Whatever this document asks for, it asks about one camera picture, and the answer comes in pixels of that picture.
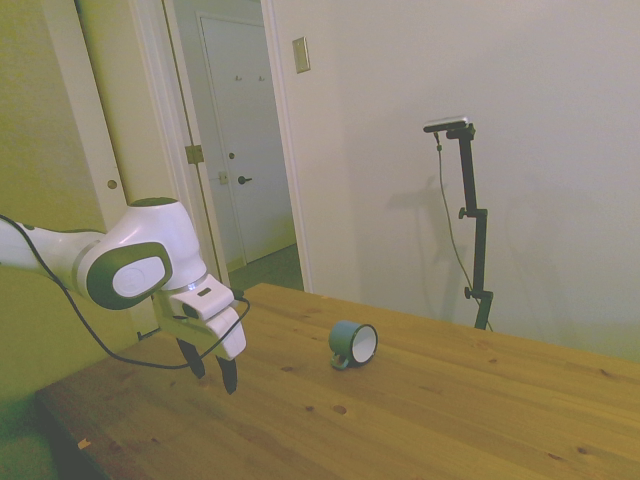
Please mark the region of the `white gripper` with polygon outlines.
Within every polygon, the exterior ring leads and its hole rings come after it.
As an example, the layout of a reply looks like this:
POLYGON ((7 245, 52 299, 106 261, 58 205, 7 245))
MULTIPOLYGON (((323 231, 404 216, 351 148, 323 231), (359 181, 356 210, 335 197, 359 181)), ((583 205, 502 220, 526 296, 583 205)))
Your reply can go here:
POLYGON ((224 388, 232 395, 238 385, 235 358, 246 348, 233 295, 210 300, 208 295, 196 293, 157 293, 153 307, 161 329, 177 337, 179 349, 197 379, 202 379, 206 370, 196 347, 213 347, 224 388))

